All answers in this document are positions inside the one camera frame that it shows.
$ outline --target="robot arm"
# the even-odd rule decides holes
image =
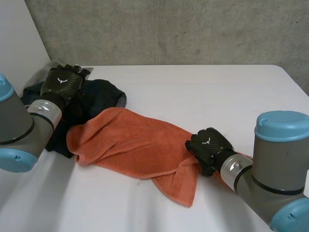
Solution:
[[[253,161],[234,151],[213,128],[186,142],[203,173],[222,180],[275,232],[308,232],[309,116],[292,111],[261,114],[255,127]]]
[[[41,99],[28,108],[8,80],[0,75],[0,168],[28,172],[38,161],[62,112],[80,90],[88,70],[66,65],[50,70]]]

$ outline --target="white table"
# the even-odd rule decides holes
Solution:
[[[110,80],[127,108],[190,132],[214,127],[252,155],[259,114],[309,114],[309,98],[272,65],[97,66],[90,80]],[[309,195],[309,185],[305,193]],[[25,174],[0,171],[1,232],[269,232],[268,226],[215,178],[199,176],[193,206],[140,181],[44,152]]]

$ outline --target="orange towel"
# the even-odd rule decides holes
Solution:
[[[190,138],[191,133],[170,123],[115,107],[72,127],[67,145],[80,165],[151,178],[167,197],[190,207],[199,171],[198,161],[184,145]]]

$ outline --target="black ring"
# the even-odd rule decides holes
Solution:
[[[240,173],[238,173],[238,175],[236,176],[235,181],[234,181],[234,191],[235,191],[236,194],[237,194],[237,184],[238,184],[239,179],[241,178],[241,176],[242,176],[246,171],[248,171],[248,170],[251,169],[251,168],[252,168],[252,165],[249,165],[249,166],[245,167],[245,168],[242,169],[242,170],[240,171]]]
[[[55,130],[54,124],[53,124],[53,122],[49,118],[45,117],[44,115],[40,115],[38,113],[30,113],[30,114],[34,115],[34,116],[38,116],[40,118],[43,118],[45,121],[47,121],[52,126],[53,131]]]
[[[281,190],[281,189],[275,189],[275,188],[271,188],[271,187],[268,187],[268,186],[262,184],[262,183],[259,182],[257,179],[255,179],[255,177],[254,177],[253,175],[252,175],[252,179],[253,179],[254,183],[255,183],[258,187],[260,187],[260,188],[262,188],[262,189],[264,189],[264,190],[266,190],[266,191],[268,191],[268,192],[275,193],[275,194],[286,195],[286,196],[293,196],[293,195],[300,194],[300,193],[304,192],[304,190],[305,190],[305,186],[302,187],[301,189],[297,189],[297,190]]]
[[[14,139],[11,139],[11,140],[5,141],[5,142],[0,142],[0,145],[8,145],[8,144],[16,143],[19,140],[22,140],[23,138],[28,136],[33,131],[34,126],[35,126],[35,123],[34,123],[34,120],[32,119],[32,125],[29,128],[29,130],[27,130],[24,134],[18,136],[17,138],[14,138]]]

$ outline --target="blue joint cap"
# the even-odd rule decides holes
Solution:
[[[11,148],[0,148],[0,168],[13,173],[29,172],[37,163],[34,155]]]
[[[309,137],[309,116],[295,111],[270,111],[256,120],[255,136],[270,142],[291,142]]]
[[[11,83],[0,73],[0,102],[7,100],[14,93]]]
[[[273,216],[269,227],[275,232],[308,232],[309,199],[301,198],[287,204]]]

